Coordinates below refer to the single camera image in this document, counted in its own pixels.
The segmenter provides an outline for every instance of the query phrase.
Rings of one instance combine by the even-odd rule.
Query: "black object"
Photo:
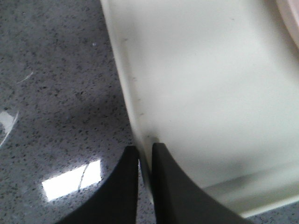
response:
[[[165,144],[152,151],[152,190],[157,224],[250,224],[201,190]]]
[[[57,224],[134,224],[138,194],[138,151],[126,147],[112,174],[80,208]]]

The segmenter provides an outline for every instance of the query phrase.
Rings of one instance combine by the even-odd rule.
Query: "speckled countertop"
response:
[[[98,0],[0,0],[0,223],[52,224],[85,202],[132,135]],[[100,160],[101,181],[49,201],[42,182]],[[155,223],[139,181],[137,223]],[[252,217],[298,223],[293,204]]]

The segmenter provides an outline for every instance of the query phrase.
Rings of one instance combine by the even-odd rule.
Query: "white sink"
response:
[[[299,52],[275,1],[101,2],[148,164],[165,143],[244,217],[299,200]]]

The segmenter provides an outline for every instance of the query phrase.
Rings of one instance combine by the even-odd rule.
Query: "glossy surface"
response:
[[[248,217],[299,200],[299,53],[271,0],[102,0],[133,134]]]
[[[106,180],[132,137],[99,1],[0,0],[0,123],[1,224],[54,223]]]

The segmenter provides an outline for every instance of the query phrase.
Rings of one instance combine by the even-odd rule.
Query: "gray granite countertop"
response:
[[[55,223],[132,144],[100,2],[0,0],[0,74],[0,223]],[[100,179],[49,200],[44,181],[99,160]],[[137,223],[153,224],[139,179]],[[294,224],[298,210],[296,203],[250,219]]]

